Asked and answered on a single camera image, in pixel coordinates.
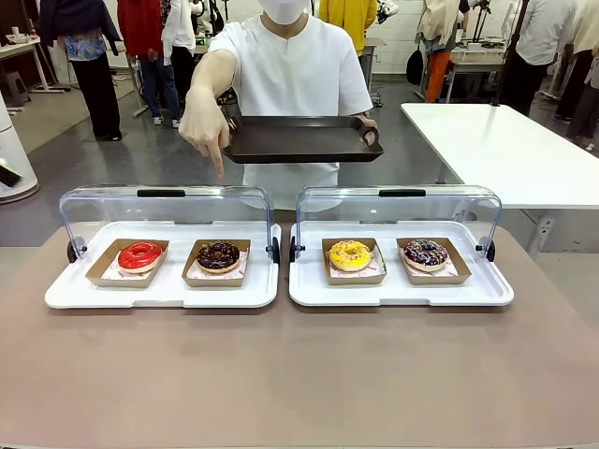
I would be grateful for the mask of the person's left hand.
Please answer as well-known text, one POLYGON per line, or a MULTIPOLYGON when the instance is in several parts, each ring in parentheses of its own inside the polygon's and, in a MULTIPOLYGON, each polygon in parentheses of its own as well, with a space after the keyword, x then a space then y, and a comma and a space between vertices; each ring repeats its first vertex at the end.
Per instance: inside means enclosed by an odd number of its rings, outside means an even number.
POLYGON ((364 141, 367 145, 373 145, 378 139, 378 126, 376 121, 370 118, 366 113, 357 114, 356 117, 368 128, 368 132, 364 136, 364 141))

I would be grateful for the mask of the person's right hand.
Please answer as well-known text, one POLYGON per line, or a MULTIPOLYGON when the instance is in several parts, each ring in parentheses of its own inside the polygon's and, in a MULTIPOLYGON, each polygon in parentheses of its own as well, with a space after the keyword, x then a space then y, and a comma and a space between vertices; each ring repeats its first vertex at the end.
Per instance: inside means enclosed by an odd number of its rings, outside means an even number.
POLYGON ((229 125, 210 87, 198 85, 190 88, 179 133, 202 156, 212 160, 217 176, 223 179, 222 150, 229 144, 229 125))

